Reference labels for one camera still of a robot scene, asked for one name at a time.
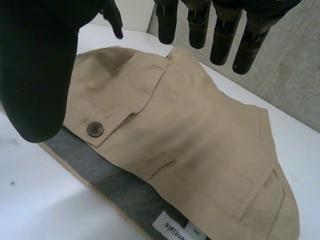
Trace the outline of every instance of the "clothing label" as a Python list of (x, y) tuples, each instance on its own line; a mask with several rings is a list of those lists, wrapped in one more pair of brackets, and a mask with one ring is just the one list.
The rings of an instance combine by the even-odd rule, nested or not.
[(207, 235), (197, 228), (192, 222), (188, 222), (184, 229), (195, 239), (195, 240), (206, 240)]
[(152, 226), (168, 240), (196, 240), (163, 211)]

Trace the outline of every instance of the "beige fabric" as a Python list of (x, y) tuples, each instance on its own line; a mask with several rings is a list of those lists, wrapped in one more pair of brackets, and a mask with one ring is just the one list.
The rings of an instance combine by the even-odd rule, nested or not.
[[(103, 125), (100, 137), (87, 126)], [(219, 91), (186, 50), (77, 56), (64, 125), (151, 184), (212, 240), (296, 240), (298, 208), (268, 112)]]

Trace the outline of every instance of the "button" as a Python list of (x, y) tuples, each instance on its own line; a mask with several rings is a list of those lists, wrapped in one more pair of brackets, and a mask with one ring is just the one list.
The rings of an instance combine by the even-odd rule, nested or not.
[(104, 127), (99, 122), (92, 122), (88, 125), (86, 131), (91, 137), (97, 138), (104, 133)]

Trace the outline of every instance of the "white table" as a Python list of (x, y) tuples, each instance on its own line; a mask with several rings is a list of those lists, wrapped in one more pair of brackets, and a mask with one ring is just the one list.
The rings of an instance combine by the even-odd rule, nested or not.
[[(79, 53), (115, 45), (162, 56), (172, 48), (142, 32), (125, 30), (124, 39), (118, 40), (104, 26), (89, 24), (80, 31)], [(300, 239), (318, 240), (320, 134), (203, 67), (218, 88), (230, 97), (269, 110), (278, 160), (299, 208)], [(0, 239), (138, 240), (145, 237), (40, 146), (24, 141), (0, 113)]]

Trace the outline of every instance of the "concrete wall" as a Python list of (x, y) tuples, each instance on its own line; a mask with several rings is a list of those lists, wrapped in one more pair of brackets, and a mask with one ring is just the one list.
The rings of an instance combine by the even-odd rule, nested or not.
[[(180, 2), (173, 46), (192, 50), (200, 62), (320, 133), (320, 0), (302, 1), (271, 28), (246, 75), (232, 70), (246, 25), (245, 13), (223, 66), (209, 60), (215, 9), (211, 7), (206, 43), (200, 50), (189, 45), (187, 15), (188, 9)], [(148, 33), (158, 35), (155, 12)]]

